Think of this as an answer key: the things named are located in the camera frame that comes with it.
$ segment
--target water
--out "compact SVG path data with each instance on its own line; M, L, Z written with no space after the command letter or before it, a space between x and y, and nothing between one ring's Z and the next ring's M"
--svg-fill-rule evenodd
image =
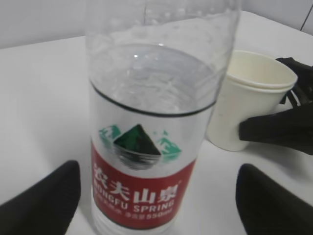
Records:
M205 107L215 97L219 78L208 65L184 52L140 44L99 54L90 73L95 87L111 99L165 114Z
M186 114L212 104L215 101L217 85L221 77L201 60L163 45L132 44L112 47L105 53L95 56L90 64L90 80L102 94L136 110L162 115ZM129 115L128 111L124 112L119 115ZM145 122L149 119L148 116L142 118L145 118L143 120ZM168 118L166 123L160 120L158 125L166 126L168 121L175 123L179 121L180 127L189 125L186 134L190 134L189 130L199 133L198 137L194 134L193 139L200 143L204 135L207 116L203 116L202 119L204 120L195 119L196 123L186 122L185 124L181 119ZM172 131L170 135L175 139L175 135L179 135L179 132ZM186 143L186 146L192 143L187 139L184 142L181 141ZM187 158L191 158L190 161L192 161L196 153L189 154L187 151L190 150L183 149L183 152L187 153ZM146 171L149 170L151 172L154 170L154 173L158 174L154 177L160 178L161 170L156 171L152 168ZM97 229L104 235L166 235L175 220L172 219L167 224L151 230L127 229L108 219L93 199L92 213Z

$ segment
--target green mountain logo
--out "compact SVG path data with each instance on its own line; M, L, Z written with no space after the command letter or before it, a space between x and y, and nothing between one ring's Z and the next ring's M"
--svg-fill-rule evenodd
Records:
M117 138L114 144L137 153L161 155L140 124Z
M99 130L99 136L105 148L114 153L112 156L134 170L149 169L160 159L169 163L181 154L180 148L168 140L165 130L162 138L154 143L140 124L124 134L117 125L112 125Z
M106 148L111 149L112 141L121 134L117 125L108 126L99 131L99 136Z
M157 143L166 162L176 160L180 156L180 148L175 143L169 141L167 138L163 137L159 139Z

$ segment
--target cup rim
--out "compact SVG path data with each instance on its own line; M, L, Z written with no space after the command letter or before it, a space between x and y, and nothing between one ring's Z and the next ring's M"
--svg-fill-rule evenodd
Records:
M277 89L289 90L290 87L293 87L295 85L295 83L297 82L297 80L298 80L298 76L294 73L294 71L292 71L288 66L280 63L279 61L275 60L274 58L272 58L270 56L263 55L263 54L260 54L260 53L257 53L257 52L253 52L253 51L247 51L247 50L234 50L233 54L234 53L253 54L253 55L256 55L256 56L259 56L259 57L263 57L263 58L269 59L273 63L277 64L281 68L284 68L286 71L288 71L291 74L291 77L293 77L294 79L293 79L292 82L289 82L289 83L284 83L284 84L272 84L272 83L270 83L269 84L269 83L254 82L254 81L241 79L241 78L238 78L238 77L236 77L234 75L231 75L231 74L229 74L227 72L227 76L232 81L235 81L237 83L240 83L242 85L245 85L245 86L248 86L248 87L251 87L251 88L261 88L261 89L270 89L270 90L272 90L272 89L274 89L274 90L277 90Z

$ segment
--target white wall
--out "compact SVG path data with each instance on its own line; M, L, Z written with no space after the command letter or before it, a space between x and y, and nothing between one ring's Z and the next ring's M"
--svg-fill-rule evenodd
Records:
M243 0L243 10L300 30L312 4L313 0Z
M0 0L0 48L83 35L86 0Z
M0 48L84 34L87 0L0 0ZM300 29L313 0L243 0L243 9ZM307 32L313 34L313 16Z

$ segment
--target black ring on bottle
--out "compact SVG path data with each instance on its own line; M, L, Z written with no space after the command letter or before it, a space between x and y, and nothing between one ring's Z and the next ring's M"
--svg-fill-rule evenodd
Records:
M133 112L133 113L138 113L138 114L143 114L143 115L148 115L148 116L153 116L153 117L158 117L158 118L160 118L160 117L161 118L165 118L165 117L166 118L170 118L170 117L171 118L181 118L181 117L186 117L186 116L192 116L192 115L201 113L201 112L211 108L215 104L215 101L214 101L213 103L209 104L208 106L205 106L202 109L198 109L196 111L192 111L192 112L188 112L188 113L182 113L182 114L161 114L161 113L148 112L148 111L144 111L144 110L140 110L140 109L135 109L135 108L129 107L127 105L124 105L122 103L119 103L119 102L111 99L107 95L103 94L101 91L99 91L92 82L90 82L90 83L98 95L100 95L102 98L106 99L107 101L121 107L122 109L128 110L128 111Z

